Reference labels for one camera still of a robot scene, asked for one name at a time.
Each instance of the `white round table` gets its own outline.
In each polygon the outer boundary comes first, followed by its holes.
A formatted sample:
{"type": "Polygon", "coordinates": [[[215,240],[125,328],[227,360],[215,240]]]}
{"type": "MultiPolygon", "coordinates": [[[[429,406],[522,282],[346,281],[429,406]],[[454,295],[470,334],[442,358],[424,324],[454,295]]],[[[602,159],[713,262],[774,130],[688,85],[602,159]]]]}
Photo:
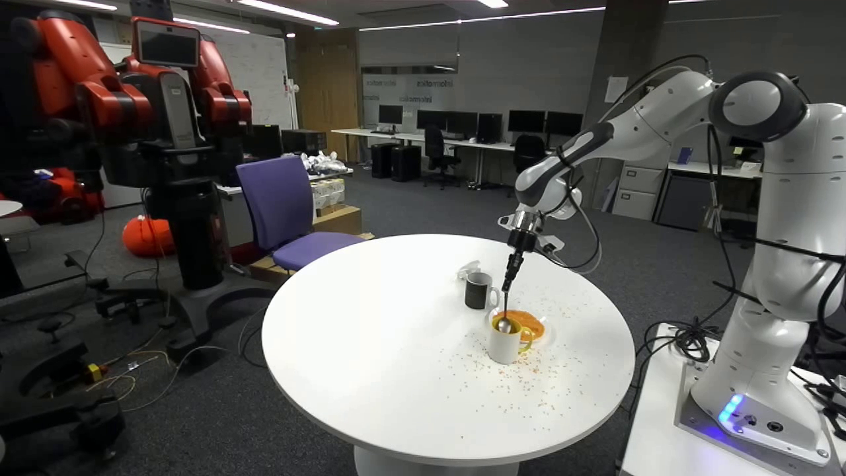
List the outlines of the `white round table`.
{"type": "Polygon", "coordinates": [[[21,209],[25,209],[21,200],[3,200],[3,198],[0,198],[0,216],[17,213],[17,212],[21,212],[21,209]]]}
{"type": "Polygon", "coordinates": [[[289,400],[355,443],[359,476],[497,476],[600,428],[630,389],[633,330],[589,281],[528,254],[510,306],[548,335],[515,364],[487,358],[487,311],[458,269],[502,286],[504,243],[401,235],[296,273],[264,314],[264,358],[289,400]]]}

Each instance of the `purple chair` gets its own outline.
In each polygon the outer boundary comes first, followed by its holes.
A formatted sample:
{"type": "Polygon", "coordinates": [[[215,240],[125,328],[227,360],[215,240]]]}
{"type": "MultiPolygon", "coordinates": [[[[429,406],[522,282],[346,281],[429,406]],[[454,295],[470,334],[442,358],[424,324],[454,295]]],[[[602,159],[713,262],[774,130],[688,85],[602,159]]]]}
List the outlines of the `purple chair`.
{"type": "Polygon", "coordinates": [[[274,264],[301,269],[359,243],[355,235],[313,229],[313,184],[296,157],[239,163],[239,179],[253,219],[253,240],[274,264]]]}

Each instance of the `blue light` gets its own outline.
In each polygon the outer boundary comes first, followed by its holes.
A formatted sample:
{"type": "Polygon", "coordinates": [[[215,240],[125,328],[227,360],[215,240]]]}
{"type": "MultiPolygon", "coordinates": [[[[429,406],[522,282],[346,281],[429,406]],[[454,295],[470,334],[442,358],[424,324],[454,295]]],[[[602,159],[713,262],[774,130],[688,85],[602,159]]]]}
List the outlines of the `blue light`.
{"type": "Polygon", "coordinates": [[[741,393],[734,393],[725,406],[723,406],[723,412],[719,412],[719,422],[731,422],[731,418],[734,414],[734,410],[741,406],[741,403],[742,403],[742,396],[741,393]]]}

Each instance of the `cup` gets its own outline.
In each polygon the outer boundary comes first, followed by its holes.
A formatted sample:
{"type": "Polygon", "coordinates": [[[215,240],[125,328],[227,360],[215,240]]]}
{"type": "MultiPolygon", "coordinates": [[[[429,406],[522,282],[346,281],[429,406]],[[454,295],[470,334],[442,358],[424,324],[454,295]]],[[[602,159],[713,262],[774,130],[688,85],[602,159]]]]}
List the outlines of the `cup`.
{"type": "Polygon", "coordinates": [[[470,310],[501,306],[501,291],[493,287],[493,276],[481,269],[465,273],[465,303],[470,310]]]}
{"type": "Polygon", "coordinates": [[[544,335],[544,324],[522,310],[494,310],[487,321],[487,355],[501,364],[512,364],[544,335]]]}

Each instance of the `floor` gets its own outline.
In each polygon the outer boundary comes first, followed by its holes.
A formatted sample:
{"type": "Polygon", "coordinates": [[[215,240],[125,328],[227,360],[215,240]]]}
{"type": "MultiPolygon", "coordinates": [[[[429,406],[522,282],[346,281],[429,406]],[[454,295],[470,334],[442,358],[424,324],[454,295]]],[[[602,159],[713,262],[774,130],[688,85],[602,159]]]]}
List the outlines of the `floor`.
{"type": "MultiPolygon", "coordinates": [[[[461,233],[502,240],[497,216],[508,213],[515,200],[504,190],[465,190],[420,182],[392,182],[359,175],[346,184],[349,203],[362,207],[366,228],[375,235],[401,233],[461,233]]],[[[68,276],[63,252],[93,252],[89,276],[112,281],[144,281],[175,276],[171,258],[144,262],[120,246],[121,225],[137,213],[137,207],[113,209],[83,225],[47,225],[17,243],[17,262],[25,281],[41,282],[68,276]]],[[[251,237],[251,221],[241,198],[224,203],[232,243],[251,237]]],[[[634,340],[655,321],[692,321],[709,314],[725,293],[712,281],[731,282],[725,257],[717,237],[655,228],[649,221],[596,213],[596,225],[606,243],[602,266],[589,276],[630,321],[634,340]]],[[[571,252],[585,258],[593,252],[589,233],[580,219],[556,221],[556,229],[571,252]]],[[[733,266],[742,276],[749,252],[731,243],[733,266]]],[[[121,380],[112,380],[125,396],[128,432],[112,461],[74,453],[63,432],[47,432],[37,440],[17,443],[10,463],[25,473],[63,476],[130,476],[130,473],[256,473],[256,476],[346,476],[351,469],[351,446],[308,422],[293,406],[278,400],[267,369],[253,367],[251,358],[251,306],[224,310],[231,324],[215,334],[210,348],[178,367],[161,358],[158,346],[169,330],[158,321],[169,314],[163,306],[148,306],[141,323],[125,317],[101,321],[93,310],[93,293],[85,281],[54,286],[21,299],[0,302],[0,352],[37,352],[47,335],[37,323],[50,310],[66,323],[59,335],[83,335],[89,358],[113,363],[121,380]]],[[[616,418],[576,446],[553,457],[523,466],[523,476],[548,473],[614,473],[625,453],[626,400],[616,418]]]]}

